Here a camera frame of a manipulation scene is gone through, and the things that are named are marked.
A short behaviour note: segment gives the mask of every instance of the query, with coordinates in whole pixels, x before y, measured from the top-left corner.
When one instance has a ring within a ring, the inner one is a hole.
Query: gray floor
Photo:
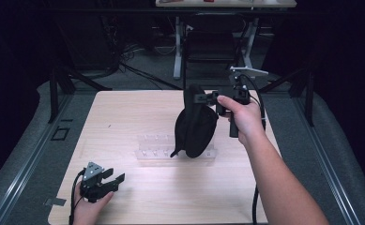
[[[269,41],[268,38],[256,39],[251,58],[255,68],[261,66]],[[126,63],[166,82],[182,85],[181,81],[173,79],[172,54],[137,51]],[[170,89],[123,71],[121,68],[114,75],[95,81],[114,90]],[[190,67],[188,73],[197,78],[197,73],[203,71],[200,67]],[[269,75],[256,82],[262,87],[267,80],[277,78]],[[38,89],[41,99],[36,115],[0,172],[0,224],[48,223],[51,206],[44,203],[56,197],[96,94],[86,84],[74,82],[78,89],[75,95],[65,96],[59,92],[61,113],[51,125],[47,124],[50,118],[49,84],[44,83]],[[228,84],[221,76],[216,80],[191,80],[190,83],[210,88]],[[302,99],[289,98],[286,94],[289,86],[285,83],[273,92],[263,94],[285,162],[319,202],[330,224],[365,224],[365,180],[340,126],[326,103],[315,96],[315,127],[309,127],[302,117]],[[57,128],[68,129],[64,141],[51,140]]]

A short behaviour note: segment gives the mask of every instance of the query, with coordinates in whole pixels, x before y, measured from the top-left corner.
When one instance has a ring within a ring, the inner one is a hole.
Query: table surface
[[[140,135],[174,136],[183,110],[182,91],[99,92],[87,116],[54,205],[51,224],[68,224],[77,173],[93,161],[126,180],[99,217],[100,224],[250,223],[255,180],[243,145],[229,138],[229,122],[218,120],[212,143],[216,157],[138,159]],[[278,149],[271,125],[266,134]],[[266,222],[259,199],[258,222]]]
[[[157,7],[191,7],[191,8],[294,8],[297,5],[295,0],[181,0],[161,2],[156,0]]]

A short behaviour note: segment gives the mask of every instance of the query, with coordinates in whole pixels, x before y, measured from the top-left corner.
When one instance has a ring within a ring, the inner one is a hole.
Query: human hand
[[[248,105],[241,105],[226,96],[218,96],[219,104],[234,113],[235,123],[238,127],[238,140],[245,146],[249,138],[258,134],[265,134],[261,123],[261,111],[255,101]]]
[[[102,199],[95,203],[86,202],[80,194],[79,182],[74,189],[74,225],[93,225],[97,222],[100,211],[113,197],[114,193],[111,191],[107,193]]]

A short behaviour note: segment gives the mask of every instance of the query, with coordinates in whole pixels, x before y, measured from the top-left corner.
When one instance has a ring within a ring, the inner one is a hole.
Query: black handle
[[[233,112],[231,112],[231,125],[229,128],[229,137],[231,138],[238,138],[238,128],[237,125],[235,123],[235,115]]]

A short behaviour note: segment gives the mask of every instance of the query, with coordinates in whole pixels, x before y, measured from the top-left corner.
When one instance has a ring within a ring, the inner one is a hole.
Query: black cable
[[[74,182],[73,182],[73,188],[71,190],[71,200],[70,200],[70,216],[68,216],[68,224],[69,225],[72,225],[73,222],[74,222],[74,209],[76,208],[77,203],[79,203],[79,202],[77,202],[76,204],[74,204],[74,190],[76,189],[76,184],[77,184],[77,181],[78,181],[79,177],[81,175],[83,175],[84,173],[85,173],[85,168],[77,174],[77,176],[76,176],[76,178],[74,179]]]
[[[139,76],[142,76],[146,79],[148,79],[149,81],[151,81],[153,84],[155,84],[154,82],[157,82],[157,83],[162,83],[162,84],[165,84],[169,87],[172,87],[174,88],[175,90],[182,90],[182,88],[176,86],[176,85],[173,85],[172,83],[169,83],[169,82],[166,82],[166,81],[163,81],[162,79],[150,74],[150,73],[147,73],[147,72],[143,72],[137,68],[134,68],[134,67],[131,67],[125,63],[121,63],[120,62],[120,65],[123,66],[125,69],[139,75]]]
[[[256,205],[258,203],[258,195],[259,195],[259,191],[258,191],[258,187],[255,186],[255,191],[254,191],[254,197],[252,198],[252,224],[256,225],[257,221],[256,221]]]
[[[264,128],[264,130],[266,130],[265,106],[264,106],[264,101],[262,100],[261,94],[259,93],[258,86],[252,80],[251,77],[249,77],[249,76],[247,76],[245,74],[242,74],[242,75],[244,75],[244,77],[247,78],[247,80],[252,84],[252,86],[255,89],[255,92],[257,93],[258,100],[259,100],[259,107],[260,107],[260,111],[261,111],[262,127]],[[251,207],[252,224],[253,225],[256,225],[257,224],[256,208],[257,208],[257,203],[258,203],[258,196],[259,196],[258,186],[255,185],[255,191],[254,191],[254,196],[252,198],[252,207]]]

